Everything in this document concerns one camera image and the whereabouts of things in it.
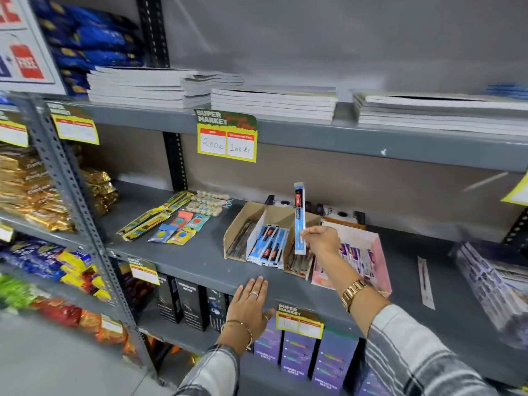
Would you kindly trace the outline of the clear bag of pens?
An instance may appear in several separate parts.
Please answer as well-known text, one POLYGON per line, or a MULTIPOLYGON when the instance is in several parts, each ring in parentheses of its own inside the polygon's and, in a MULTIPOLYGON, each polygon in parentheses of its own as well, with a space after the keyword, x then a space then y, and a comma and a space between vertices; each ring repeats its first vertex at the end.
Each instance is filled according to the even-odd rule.
POLYGON ((457 242, 451 255, 501 341, 528 352, 528 259, 485 240, 457 242))

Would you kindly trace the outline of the pink display box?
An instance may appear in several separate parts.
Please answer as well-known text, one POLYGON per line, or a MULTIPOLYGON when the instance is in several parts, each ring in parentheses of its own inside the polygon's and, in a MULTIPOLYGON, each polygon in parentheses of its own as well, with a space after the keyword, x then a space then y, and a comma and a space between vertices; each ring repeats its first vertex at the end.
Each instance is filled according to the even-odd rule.
POLYGON ((377 233, 357 229, 355 227, 339 225, 332 222, 324 222, 322 219, 320 219, 320 225, 334 228, 338 233, 340 243, 348 243, 358 248, 368 248, 373 251, 375 259, 375 272, 378 280, 378 284, 376 286, 373 285, 373 287, 385 298, 389 298, 392 293, 392 287, 386 266, 386 258, 384 256, 379 235, 377 233))

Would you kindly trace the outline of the gold wristwatch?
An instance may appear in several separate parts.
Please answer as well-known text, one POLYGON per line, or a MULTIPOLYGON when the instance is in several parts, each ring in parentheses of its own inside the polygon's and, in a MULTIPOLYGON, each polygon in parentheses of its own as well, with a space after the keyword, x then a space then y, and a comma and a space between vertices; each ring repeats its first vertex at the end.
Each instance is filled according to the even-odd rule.
POLYGON ((343 307, 350 313, 350 309, 355 296, 363 289, 373 287, 372 283, 365 279, 359 279, 351 283, 342 293, 340 299, 343 307))

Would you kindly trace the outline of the pile of blue snack bags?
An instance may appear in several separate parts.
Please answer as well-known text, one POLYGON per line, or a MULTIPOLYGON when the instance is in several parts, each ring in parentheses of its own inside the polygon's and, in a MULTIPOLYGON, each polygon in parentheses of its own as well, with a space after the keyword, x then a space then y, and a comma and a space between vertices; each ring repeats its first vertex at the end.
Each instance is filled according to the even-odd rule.
POLYGON ((87 98, 87 75, 100 67, 141 67, 144 44, 130 19, 52 0, 29 0, 69 96, 87 98))

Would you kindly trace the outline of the pile of green packets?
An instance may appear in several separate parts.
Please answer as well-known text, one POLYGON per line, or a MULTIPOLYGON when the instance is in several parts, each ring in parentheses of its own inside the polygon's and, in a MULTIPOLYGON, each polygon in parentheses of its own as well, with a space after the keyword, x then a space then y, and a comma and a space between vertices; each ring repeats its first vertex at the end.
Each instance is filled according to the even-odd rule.
POLYGON ((0 309, 24 310, 38 298, 34 287, 12 276, 0 275, 0 309))

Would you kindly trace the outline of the white promotional sign board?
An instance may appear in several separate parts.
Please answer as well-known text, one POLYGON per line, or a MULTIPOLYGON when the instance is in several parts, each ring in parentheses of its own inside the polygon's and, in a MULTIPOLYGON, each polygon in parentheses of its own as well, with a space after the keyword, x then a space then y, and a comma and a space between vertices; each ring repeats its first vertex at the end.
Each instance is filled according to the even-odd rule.
POLYGON ((0 0, 0 91, 68 95, 29 0, 0 0))

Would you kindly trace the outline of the brown cardboard display box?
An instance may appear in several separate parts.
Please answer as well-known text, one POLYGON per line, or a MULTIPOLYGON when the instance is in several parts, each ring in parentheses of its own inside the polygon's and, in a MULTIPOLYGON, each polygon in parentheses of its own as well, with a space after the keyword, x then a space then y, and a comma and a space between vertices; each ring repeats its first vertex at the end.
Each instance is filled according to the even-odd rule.
MULTIPOLYGON (((247 220, 256 221, 256 227, 247 241, 247 257, 249 256, 257 237, 263 226, 278 226, 289 230, 288 243, 284 250, 284 263, 287 260, 288 254, 295 245, 295 211, 293 208, 277 207, 272 205, 259 204, 255 202, 247 202, 241 211, 234 218, 229 225, 223 237, 223 257, 227 258, 227 249, 234 241, 237 233, 247 220)), ((269 268, 277 268, 274 266, 265 266, 269 268)))

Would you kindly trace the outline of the black bottle box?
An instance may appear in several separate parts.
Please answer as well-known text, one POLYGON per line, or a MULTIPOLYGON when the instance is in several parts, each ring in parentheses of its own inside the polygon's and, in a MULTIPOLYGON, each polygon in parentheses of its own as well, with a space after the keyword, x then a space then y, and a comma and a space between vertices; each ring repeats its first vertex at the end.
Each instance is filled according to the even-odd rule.
POLYGON ((210 322, 206 287, 179 278, 175 280, 186 325, 204 332, 210 322))
POLYGON ((157 308, 165 320, 179 324, 184 317, 176 285, 176 278, 158 273, 157 308))
POLYGON ((227 320, 229 295, 211 288, 206 288, 210 325, 217 332, 221 332, 227 320))

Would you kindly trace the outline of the pile of dark snack packets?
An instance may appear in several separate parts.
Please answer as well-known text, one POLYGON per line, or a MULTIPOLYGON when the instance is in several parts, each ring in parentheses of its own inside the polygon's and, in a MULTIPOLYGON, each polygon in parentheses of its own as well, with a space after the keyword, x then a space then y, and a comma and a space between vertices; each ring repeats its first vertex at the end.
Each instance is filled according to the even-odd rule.
POLYGON ((155 285, 145 280, 135 278, 128 262, 118 260, 117 264, 119 270, 118 277, 120 285, 122 286, 122 291, 127 299, 130 311, 134 319, 137 321, 141 317, 143 310, 154 297, 153 293, 155 291, 155 285))

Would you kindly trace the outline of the pile of red orange packets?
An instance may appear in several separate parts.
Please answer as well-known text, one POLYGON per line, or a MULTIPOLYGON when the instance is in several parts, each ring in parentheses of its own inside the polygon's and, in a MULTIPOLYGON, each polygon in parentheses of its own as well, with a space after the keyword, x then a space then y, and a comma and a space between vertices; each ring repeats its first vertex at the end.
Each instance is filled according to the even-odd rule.
POLYGON ((29 308, 63 327, 81 330, 93 336, 99 343, 122 346, 122 353, 130 358, 138 356, 136 347, 130 341, 126 327, 122 324, 125 330, 122 335, 102 330, 101 314, 99 313, 72 305, 59 298, 47 299, 38 297, 29 308))

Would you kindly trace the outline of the clear single pen sleeve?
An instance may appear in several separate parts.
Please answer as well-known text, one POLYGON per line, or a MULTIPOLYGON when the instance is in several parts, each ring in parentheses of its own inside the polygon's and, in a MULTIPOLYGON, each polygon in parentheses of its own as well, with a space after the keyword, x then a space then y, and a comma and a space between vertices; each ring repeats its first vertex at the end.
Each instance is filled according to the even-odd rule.
POLYGON ((435 310, 435 305, 433 301, 432 289, 430 284, 430 278, 428 273, 427 261, 424 258, 417 256, 417 264, 419 271, 419 280, 420 280, 420 293, 421 300, 424 306, 435 310))

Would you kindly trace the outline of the white box with black knobs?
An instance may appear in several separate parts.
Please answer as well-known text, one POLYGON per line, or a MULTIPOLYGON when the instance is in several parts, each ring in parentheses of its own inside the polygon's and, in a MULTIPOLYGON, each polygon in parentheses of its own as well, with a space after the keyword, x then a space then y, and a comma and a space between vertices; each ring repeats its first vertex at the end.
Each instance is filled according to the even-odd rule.
MULTIPOLYGON (((268 195, 265 205, 286 208, 294 208, 296 206, 295 200, 279 199, 272 194, 268 195)), ((324 222, 332 222, 343 226, 366 230, 366 215, 361 211, 347 210, 326 204, 314 204, 311 201, 306 201, 305 212, 321 216, 324 222)))

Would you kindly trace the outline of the stack of white notebooks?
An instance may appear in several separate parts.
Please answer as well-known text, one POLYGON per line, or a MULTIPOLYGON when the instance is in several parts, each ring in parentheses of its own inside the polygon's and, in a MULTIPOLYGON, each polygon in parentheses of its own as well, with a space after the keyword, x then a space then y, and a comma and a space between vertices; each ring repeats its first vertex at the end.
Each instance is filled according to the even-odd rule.
POLYGON ((210 92, 213 110, 323 124, 332 122, 338 100, 334 87, 230 86, 210 92))
POLYGON ((243 86, 246 81, 237 74, 228 73, 198 73, 188 74, 180 81, 182 99, 180 108, 194 108, 210 103, 213 89, 243 86))
POLYGON ((193 88, 195 71, 151 67, 101 67, 87 74, 91 102, 146 108, 203 106, 209 93, 193 88))
POLYGON ((457 131, 528 138, 528 101, 485 95, 354 92, 361 127, 457 131))

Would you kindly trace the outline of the person's right hand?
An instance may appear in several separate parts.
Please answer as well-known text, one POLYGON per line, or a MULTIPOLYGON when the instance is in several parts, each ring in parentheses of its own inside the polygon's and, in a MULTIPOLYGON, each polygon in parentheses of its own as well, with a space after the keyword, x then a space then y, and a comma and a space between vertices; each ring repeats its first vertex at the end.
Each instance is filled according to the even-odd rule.
POLYGON ((329 261, 331 258, 338 257, 340 249, 340 238, 337 231, 332 227, 326 227, 325 234, 315 235, 310 239, 303 239, 310 246, 312 252, 321 264, 329 261))

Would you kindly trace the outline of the blue pen blister pack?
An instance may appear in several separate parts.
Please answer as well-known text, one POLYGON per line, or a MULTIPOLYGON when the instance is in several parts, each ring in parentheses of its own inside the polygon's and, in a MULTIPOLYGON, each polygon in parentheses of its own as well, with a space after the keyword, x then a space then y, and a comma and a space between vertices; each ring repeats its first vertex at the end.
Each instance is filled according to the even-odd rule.
POLYGON ((269 265, 271 251, 273 249, 278 233, 279 233, 279 227, 276 225, 273 225, 273 226, 269 225, 266 228, 266 232, 264 233, 264 236, 262 238, 263 249, 260 254, 260 259, 259 259, 259 263, 261 266, 269 265))
POLYGON ((278 267, 281 262, 281 255, 284 249, 285 238, 287 237, 287 230, 279 227, 274 236, 271 252, 268 257, 268 266, 278 267))
POLYGON ((305 219, 305 186, 303 182, 294 184, 295 199, 295 255, 306 254, 306 244, 301 232, 306 229, 305 219))
POLYGON ((284 269, 284 250, 288 243, 289 230, 282 228, 281 229, 281 244, 276 257, 276 266, 278 269, 284 269))
POLYGON ((257 237, 257 240, 254 244, 254 247, 252 248, 248 258, 247 258, 247 261, 248 262, 252 262, 252 263, 256 263, 256 264, 260 264, 260 260, 261 260, 261 257, 265 251, 265 248, 267 246, 267 243, 268 243, 268 240, 270 238, 270 234, 269 234, 269 231, 274 231, 269 225, 266 225, 266 226, 263 226, 258 237, 257 237))

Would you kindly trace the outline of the pile of beige sharpener packs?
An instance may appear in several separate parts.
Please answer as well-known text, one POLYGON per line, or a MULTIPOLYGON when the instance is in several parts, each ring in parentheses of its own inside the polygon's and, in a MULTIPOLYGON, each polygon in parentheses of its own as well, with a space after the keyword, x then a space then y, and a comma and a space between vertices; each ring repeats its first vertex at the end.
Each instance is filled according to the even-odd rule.
POLYGON ((227 194, 197 191, 183 207, 183 211, 217 217, 232 205, 233 199, 227 194))

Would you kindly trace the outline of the pile of blue yellow packets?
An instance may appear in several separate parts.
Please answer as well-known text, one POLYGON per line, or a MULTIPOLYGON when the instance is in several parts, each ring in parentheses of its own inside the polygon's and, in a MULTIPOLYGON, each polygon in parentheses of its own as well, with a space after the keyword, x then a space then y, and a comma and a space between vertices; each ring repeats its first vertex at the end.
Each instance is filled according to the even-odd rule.
POLYGON ((25 238, 0 246, 0 258, 25 273, 74 287, 100 301, 113 303, 88 253, 42 239, 25 238))

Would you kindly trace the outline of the purple bottle box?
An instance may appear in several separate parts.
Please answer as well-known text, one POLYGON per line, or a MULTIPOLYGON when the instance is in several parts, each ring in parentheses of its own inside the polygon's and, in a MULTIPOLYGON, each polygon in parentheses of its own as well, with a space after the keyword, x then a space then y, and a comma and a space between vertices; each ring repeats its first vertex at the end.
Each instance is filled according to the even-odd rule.
POLYGON ((254 355, 275 366, 280 364, 284 331, 277 328, 276 318, 267 322, 262 335, 254 343, 254 355))
POLYGON ((318 339, 284 331, 281 372, 295 379, 307 380, 317 342, 318 339))
POLYGON ((315 359, 313 384, 339 393, 358 345, 358 338, 326 328, 315 359))
POLYGON ((354 396, 392 396, 372 370, 365 366, 360 371, 354 396))

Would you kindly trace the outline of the person's left forearm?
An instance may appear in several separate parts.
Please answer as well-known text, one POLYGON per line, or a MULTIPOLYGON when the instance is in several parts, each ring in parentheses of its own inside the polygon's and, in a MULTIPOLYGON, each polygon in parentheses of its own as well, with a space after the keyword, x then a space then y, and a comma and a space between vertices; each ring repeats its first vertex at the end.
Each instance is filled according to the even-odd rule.
POLYGON ((231 347, 227 335, 220 334, 172 396, 237 396, 244 352, 231 347))

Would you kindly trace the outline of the row of small stationery packets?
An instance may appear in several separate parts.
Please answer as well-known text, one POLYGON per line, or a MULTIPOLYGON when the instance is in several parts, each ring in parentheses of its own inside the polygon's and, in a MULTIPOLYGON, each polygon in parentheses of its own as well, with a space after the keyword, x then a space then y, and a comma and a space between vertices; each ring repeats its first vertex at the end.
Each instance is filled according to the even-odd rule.
POLYGON ((374 253, 371 249, 340 244, 340 255, 368 282, 378 284, 375 272, 374 253))

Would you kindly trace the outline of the pile of colourful eraser packs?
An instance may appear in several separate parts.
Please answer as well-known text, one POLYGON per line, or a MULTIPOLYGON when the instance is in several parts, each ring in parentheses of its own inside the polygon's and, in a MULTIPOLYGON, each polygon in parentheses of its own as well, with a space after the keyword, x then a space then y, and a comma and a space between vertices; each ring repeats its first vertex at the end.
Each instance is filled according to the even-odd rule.
POLYGON ((210 219, 210 216, 187 211, 180 211, 170 223, 162 223, 149 243, 185 245, 210 219))

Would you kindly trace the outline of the person's right forearm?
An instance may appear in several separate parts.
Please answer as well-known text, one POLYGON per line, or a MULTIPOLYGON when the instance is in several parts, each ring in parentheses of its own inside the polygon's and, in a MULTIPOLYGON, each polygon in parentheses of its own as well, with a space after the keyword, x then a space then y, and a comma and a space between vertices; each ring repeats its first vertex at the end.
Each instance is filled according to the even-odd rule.
MULTIPOLYGON (((340 255, 321 266, 339 296, 363 279, 340 255)), ((355 296, 350 315, 366 336, 366 363, 394 396, 499 396, 429 328, 375 288, 355 296)))

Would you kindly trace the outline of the pile of gold snack packets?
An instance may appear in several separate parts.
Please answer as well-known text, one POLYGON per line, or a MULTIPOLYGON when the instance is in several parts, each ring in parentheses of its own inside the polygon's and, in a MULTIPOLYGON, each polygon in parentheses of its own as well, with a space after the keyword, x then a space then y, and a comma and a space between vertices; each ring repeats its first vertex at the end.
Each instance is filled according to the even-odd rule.
MULTIPOLYGON (((118 191, 109 174, 87 166, 79 144, 71 148, 95 198, 96 214, 107 214, 118 199, 118 191)), ((76 231, 68 206, 33 147, 0 142, 0 210, 20 216, 49 232, 76 231)))

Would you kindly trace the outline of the person's left hand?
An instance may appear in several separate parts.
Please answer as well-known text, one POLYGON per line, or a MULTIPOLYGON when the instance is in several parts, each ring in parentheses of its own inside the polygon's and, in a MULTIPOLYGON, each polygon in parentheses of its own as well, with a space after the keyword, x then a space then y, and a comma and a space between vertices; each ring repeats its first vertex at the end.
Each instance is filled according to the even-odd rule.
POLYGON ((227 344, 242 352, 258 339, 267 325, 263 322, 263 311, 268 292, 268 281, 259 276, 260 293, 256 301, 248 299, 248 282, 243 286, 243 296, 238 306, 234 305, 234 296, 229 305, 227 320, 222 335, 227 335, 227 344))

